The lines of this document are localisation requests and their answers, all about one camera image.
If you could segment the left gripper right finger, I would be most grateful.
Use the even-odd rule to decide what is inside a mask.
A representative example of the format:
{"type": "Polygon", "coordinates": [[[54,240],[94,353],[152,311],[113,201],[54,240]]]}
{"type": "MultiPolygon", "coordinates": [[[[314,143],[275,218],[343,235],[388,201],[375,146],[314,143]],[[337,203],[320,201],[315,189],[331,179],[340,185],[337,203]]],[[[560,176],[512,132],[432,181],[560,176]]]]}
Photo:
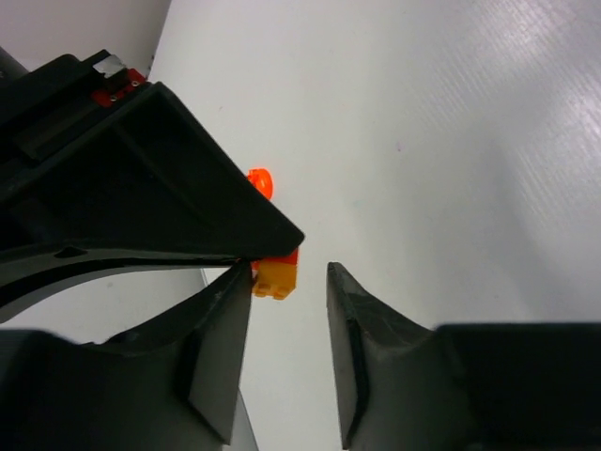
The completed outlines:
{"type": "Polygon", "coordinates": [[[600,327],[470,323],[427,329],[327,268],[346,450],[596,450],[600,327]]]}

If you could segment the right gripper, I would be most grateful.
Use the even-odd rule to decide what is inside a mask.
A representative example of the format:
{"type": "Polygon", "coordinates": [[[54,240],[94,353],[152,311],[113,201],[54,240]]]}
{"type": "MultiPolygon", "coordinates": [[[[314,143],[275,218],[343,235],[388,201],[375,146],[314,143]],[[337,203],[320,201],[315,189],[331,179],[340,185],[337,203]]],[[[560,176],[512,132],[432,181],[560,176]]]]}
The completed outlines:
{"type": "Polygon", "coordinates": [[[303,233],[164,85],[64,54],[1,89],[1,316],[109,275],[284,257],[303,233]]]}

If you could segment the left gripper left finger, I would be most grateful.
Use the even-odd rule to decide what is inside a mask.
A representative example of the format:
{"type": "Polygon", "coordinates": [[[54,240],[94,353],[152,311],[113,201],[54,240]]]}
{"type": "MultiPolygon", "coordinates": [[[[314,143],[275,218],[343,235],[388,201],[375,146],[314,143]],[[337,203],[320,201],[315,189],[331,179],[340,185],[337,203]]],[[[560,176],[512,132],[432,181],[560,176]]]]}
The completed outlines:
{"type": "Polygon", "coordinates": [[[253,274],[238,262],[101,344],[1,333],[5,450],[219,450],[232,440],[253,274]]]}

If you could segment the small yellow orange brick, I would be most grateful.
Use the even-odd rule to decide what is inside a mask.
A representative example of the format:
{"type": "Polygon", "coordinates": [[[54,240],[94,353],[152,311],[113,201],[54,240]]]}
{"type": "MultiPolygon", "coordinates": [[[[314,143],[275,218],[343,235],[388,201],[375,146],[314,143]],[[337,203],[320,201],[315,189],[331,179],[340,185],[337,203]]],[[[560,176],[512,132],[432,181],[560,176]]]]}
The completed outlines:
{"type": "Polygon", "coordinates": [[[266,257],[252,263],[253,295],[284,300],[297,285],[299,249],[286,257],[266,257]]]}

